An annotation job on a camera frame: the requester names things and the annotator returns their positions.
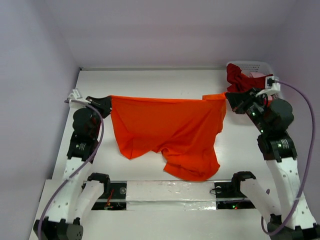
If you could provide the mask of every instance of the laundry basket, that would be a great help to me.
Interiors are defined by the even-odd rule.
[[[228,66],[228,64],[237,65],[242,70],[242,73],[247,76],[250,72],[274,75],[274,71],[270,65],[263,61],[230,61],[226,65]]]

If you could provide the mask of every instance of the robotic arm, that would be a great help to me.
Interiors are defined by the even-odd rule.
[[[270,84],[279,83],[270,79]],[[294,120],[292,106],[279,98],[268,105],[267,95],[268,90],[253,88],[245,93],[228,92],[226,98],[233,112],[247,114],[260,131],[258,146],[274,179],[280,206],[262,189],[251,172],[235,173],[231,189],[251,200],[267,222],[266,233],[272,240],[317,239],[320,237],[320,227],[309,210],[303,192],[293,208],[301,182],[297,152],[287,133],[288,126]],[[285,227],[280,230],[278,228],[282,223]]]
[[[111,97],[83,99],[77,89],[69,95],[66,103],[77,109],[73,114],[74,129],[62,184],[53,194],[33,230],[41,240],[81,240],[82,222],[102,194],[110,192],[107,174],[89,170],[100,145],[98,135],[102,120],[111,112]]]

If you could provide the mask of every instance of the white table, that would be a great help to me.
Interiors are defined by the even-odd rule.
[[[108,95],[201,99],[202,95],[225,92],[229,85],[225,70],[137,70],[81,71],[76,87],[84,97]],[[227,103],[222,133],[214,149],[219,164],[211,180],[229,180],[234,173],[251,171],[262,187],[271,189],[277,199],[271,173],[257,145],[258,130],[246,115],[232,113]],[[69,111],[52,180],[48,180],[38,210],[60,183],[66,154],[73,132],[74,110]],[[111,118],[104,120],[105,135],[94,159],[92,172],[109,174],[112,181],[176,181],[163,171],[166,164],[161,154],[149,152],[128,160],[115,141]],[[260,214],[246,210],[190,211],[91,211],[84,224],[83,240],[99,239],[269,239],[261,230]]]

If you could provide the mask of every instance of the white wall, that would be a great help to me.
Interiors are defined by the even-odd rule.
[[[82,67],[261,59],[295,0],[46,0]]]
[[[79,68],[44,1],[0,7],[0,239],[27,239]]]
[[[316,114],[315,147],[308,175],[305,195],[310,209],[320,223],[320,1],[298,1],[286,24],[269,49],[266,60],[271,63],[282,81],[303,90],[313,102]],[[298,152],[298,167],[303,174],[311,137],[311,117],[305,101],[294,91],[283,86],[285,98],[293,106],[295,120],[289,132]]]

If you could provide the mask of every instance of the orange t-shirt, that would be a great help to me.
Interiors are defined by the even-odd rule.
[[[128,159],[161,152],[164,170],[205,181],[219,169],[214,143],[226,115],[224,93],[202,100],[111,96],[111,119],[120,152]]]

